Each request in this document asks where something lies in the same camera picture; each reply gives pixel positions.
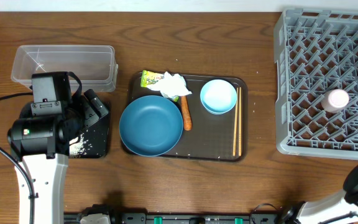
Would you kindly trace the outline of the dark blue plate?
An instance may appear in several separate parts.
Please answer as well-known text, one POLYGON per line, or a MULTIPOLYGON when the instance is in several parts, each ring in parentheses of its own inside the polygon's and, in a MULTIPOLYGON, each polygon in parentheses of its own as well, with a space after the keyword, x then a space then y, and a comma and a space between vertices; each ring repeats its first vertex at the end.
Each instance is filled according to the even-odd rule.
POLYGON ((173 149, 182 132, 183 117, 178 107, 157 95, 131 102, 119 121, 122 143, 134 154, 145 157, 160 156, 173 149))

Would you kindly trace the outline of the light blue bowl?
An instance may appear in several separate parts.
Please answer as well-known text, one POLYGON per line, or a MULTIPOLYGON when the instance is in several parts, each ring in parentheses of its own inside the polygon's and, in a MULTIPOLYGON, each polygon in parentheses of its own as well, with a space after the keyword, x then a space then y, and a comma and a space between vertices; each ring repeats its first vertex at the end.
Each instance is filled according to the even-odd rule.
POLYGON ((237 103, 237 91, 225 80, 215 79, 203 85, 200 92, 201 104, 211 114, 224 114, 237 103))

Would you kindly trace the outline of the white rice pile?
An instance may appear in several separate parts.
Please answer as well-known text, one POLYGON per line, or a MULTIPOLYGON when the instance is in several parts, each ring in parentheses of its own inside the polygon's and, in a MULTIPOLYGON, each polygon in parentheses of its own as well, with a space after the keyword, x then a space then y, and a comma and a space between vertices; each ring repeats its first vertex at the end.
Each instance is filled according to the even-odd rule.
POLYGON ((70 157, 80 157, 87 154, 86 143, 88 140, 85 140, 84 134, 79 135, 78 137, 70 141, 70 157))

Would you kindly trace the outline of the white pink cup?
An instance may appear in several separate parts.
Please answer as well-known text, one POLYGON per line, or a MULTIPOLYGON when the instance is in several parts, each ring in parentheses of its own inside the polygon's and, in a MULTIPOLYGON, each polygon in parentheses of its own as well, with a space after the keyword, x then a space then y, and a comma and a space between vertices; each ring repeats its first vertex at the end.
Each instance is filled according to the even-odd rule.
POLYGON ((343 110, 349 103, 349 94, 342 89, 329 90, 321 100, 323 109, 330 113, 337 113, 343 110))

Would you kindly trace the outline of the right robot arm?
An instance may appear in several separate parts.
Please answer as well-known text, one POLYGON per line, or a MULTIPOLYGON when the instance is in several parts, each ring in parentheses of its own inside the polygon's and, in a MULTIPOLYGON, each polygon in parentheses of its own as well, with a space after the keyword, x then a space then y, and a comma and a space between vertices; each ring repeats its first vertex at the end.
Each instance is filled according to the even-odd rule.
POLYGON ((358 222, 358 166, 346 177, 343 189, 315 202, 301 202, 285 209, 277 223, 358 222))

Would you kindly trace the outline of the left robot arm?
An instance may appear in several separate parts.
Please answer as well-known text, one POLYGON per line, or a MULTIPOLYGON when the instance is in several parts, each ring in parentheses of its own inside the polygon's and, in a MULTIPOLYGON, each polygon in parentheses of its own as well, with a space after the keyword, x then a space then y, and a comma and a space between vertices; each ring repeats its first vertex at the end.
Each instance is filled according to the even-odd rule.
POLYGON ((84 143, 79 157, 107 154, 110 110, 92 90, 71 91, 73 72, 32 75, 33 101, 7 133, 19 184, 20 223, 63 223, 70 146, 84 143))

